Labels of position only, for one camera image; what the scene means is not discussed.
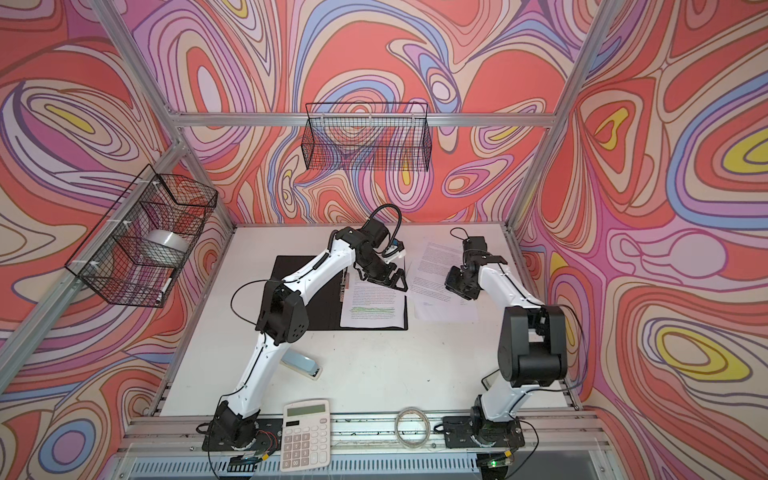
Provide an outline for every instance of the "white table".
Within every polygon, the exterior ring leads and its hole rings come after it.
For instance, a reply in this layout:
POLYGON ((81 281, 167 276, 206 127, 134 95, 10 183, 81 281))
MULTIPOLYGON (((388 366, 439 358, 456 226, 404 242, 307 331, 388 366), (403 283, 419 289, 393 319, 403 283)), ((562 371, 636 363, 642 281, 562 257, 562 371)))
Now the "white table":
MULTIPOLYGON (((452 227, 406 224, 398 238, 406 251, 409 243, 424 239, 460 248, 459 240, 449 236, 452 227)), ((500 225, 464 228, 470 235, 485 236, 488 250, 507 259, 517 275, 500 225)), ((230 311, 232 293, 246 282, 269 278, 277 255, 317 255, 331 230, 237 229, 161 415, 213 415, 219 396, 234 390, 257 341, 253 326, 230 311)), ((263 283, 256 283, 238 294, 240 315, 257 320, 262 290, 263 283)), ((468 410, 484 391, 480 378, 498 368, 502 322, 502 310, 487 293, 481 292, 476 304, 477 323, 423 322, 409 308, 407 331, 305 333, 291 348, 323 367, 320 378, 311 380, 280 366, 261 412, 280 415, 286 403, 313 398, 328 399, 334 413, 398 412, 409 406, 433 412, 468 410)), ((565 406, 561 392, 535 392, 524 408, 565 406)))

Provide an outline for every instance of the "black wire basket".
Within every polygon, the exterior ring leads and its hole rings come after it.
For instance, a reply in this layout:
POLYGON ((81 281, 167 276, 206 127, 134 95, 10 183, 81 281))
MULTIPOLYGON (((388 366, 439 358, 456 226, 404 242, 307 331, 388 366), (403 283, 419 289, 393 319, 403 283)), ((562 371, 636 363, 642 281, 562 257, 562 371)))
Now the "black wire basket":
POLYGON ((428 111, 423 102, 306 104, 306 169, 428 171, 428 111))
POLYGON ((109 220, 117 226, 91 258, 73 260, 76 251, 66 267, 108 303, 159 308, 200 239, 218 193, 173 174, 156 173, 143 188, 123 218, 109 220), (161 243, 171 237, 172 245, 161 243))

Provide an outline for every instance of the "abstract pattern backdrop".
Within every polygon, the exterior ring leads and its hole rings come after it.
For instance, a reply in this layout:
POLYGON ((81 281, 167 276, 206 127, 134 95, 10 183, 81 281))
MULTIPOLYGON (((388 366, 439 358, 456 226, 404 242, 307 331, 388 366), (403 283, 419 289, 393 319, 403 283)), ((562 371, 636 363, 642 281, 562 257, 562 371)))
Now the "abstract pattern backdrop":
MULTIPOLYGON (((87 2, 0 2, 0 346, 166 134, 87 2)), ((95 478, 149 405, 223 246, 162 310, 83 291, 0 396, 0 478, 95 478)))
POLYGON ((632 478, 768 477, 767 111, 768 3, 628 1, 518 219, 632 478))
MULTIPOLYGON (((435 112, 552 112, 593 2, 131 2, 123 19, 170 108, 302 112, 426 101, 435 112)), ((236 223, 506 220, 541 129, 432 129, 428 174, 305 172, 301 128, 188 128, 236 223)))

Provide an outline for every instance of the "black clipboard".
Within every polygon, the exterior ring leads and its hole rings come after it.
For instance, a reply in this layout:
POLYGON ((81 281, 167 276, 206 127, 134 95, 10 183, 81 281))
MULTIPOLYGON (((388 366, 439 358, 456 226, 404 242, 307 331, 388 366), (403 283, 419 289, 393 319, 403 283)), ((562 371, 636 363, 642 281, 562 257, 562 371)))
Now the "black clipboard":
MULTIPOLYGON (((275 259, 275 266, 272 267, 271 278, 284 278, 297 271, 302 266, 307 265, 314 257, 311 255, 278 255, 275 259)), ((352 328, 341 326, 341 306, 342 306, 342 278, 343 272, 338 272, 328 283, 323 285, 315 296, 306 306, 306 314, 310 318, 310 327, 308 330, 315 332, 327 330, 407 330, 408 329, 408 298, 403 310, 402 325, 385 326, 375 329, 352 328)))

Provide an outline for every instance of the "calculator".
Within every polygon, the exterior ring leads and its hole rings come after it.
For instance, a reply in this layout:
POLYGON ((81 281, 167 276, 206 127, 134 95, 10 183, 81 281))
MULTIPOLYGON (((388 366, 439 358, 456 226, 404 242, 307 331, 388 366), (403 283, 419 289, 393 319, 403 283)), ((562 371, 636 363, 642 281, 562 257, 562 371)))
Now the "calculator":
POLYGON ((306 400, 283 407, 280 471, 297 472, 331 462, 331 412, 328 400, 306 400))

